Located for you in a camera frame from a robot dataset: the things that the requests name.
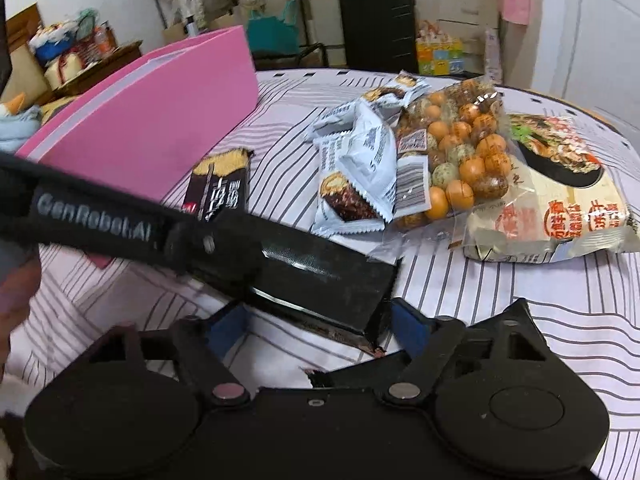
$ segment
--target striped tablecloth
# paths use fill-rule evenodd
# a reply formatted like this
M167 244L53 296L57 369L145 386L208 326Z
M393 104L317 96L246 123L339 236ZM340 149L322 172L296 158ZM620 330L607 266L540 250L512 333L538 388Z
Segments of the striped tablecloth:
M338 70L263 72L257 109L214 151L255 150L249 209L253 214L308 230L316 211L316 150L300 132L327 108L378 86L388 75ZM435 89L451 80L434 78ZM508 111L571 115L594 154L606 165L635 213L640 207L640 158L607 125L566 104L504 89ZM182 203L188 175L167 194ZM362 251L376 239L336 237ZM229 298L170 272L122 260L98 270L76 251L44 248L42 288L28 322L12 337L8 370L42 387L114 324L167 328L189 314L208 316ZM606 403L611 432L594 465L610 480L632 480L640 456L640 330L637 254L599 252L558 264L525 266L466 260L444 242L425 240L404 256L396 294L426 316L455 316L467 323L499 313L514 298L529 300L551 349ZM397 348L392 338L384 346ZM226 364L244 385L310 387L303 368L331 370L367 357L254 312L250 332ZM171 363L150 364L171 372Z

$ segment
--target barcode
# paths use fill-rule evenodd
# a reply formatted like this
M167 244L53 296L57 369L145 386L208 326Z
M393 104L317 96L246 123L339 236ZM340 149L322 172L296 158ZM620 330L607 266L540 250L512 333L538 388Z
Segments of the barcode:
M426 211L430 202L426 196L424 164L407 164L398 167L396 181L396 217Z

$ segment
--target white door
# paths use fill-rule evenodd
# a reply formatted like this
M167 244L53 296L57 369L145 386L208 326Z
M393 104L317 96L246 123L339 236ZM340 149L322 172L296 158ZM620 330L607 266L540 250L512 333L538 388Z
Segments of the white door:
M565 98L610 121L640 151L640 0L582 0Z

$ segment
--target pink box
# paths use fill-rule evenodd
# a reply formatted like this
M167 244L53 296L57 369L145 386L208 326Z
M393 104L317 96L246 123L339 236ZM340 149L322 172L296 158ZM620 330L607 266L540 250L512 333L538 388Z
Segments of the pink box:
M244 30L227 28L127 65L45 124L18 155L157 202L257 101Z

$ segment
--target snack bar package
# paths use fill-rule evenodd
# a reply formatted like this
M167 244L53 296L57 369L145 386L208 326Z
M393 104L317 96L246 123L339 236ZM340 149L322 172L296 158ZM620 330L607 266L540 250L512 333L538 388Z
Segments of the snack bar package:
M387 85L369 90L361 98L340 105L317 118L305 129L305 140L312 142L318 137L351 130L356 103L361 100L365 100L383 119L388 120L398 115L403 107L425 95L429 88L423 78L402 72Z
M236 148L203 158L191 171L182 211L205 222L223 206L245 211L251 155Z
M396 196L396 145L391 128L366 103L356 104L352 132L314 141L320 157L314 234L382 231Z
M507 194L468 216L466 256L542 264L640 250L637 222L571 118L513 114L511 124L526 164L512 157ZM518 193L525 179L533 195Z

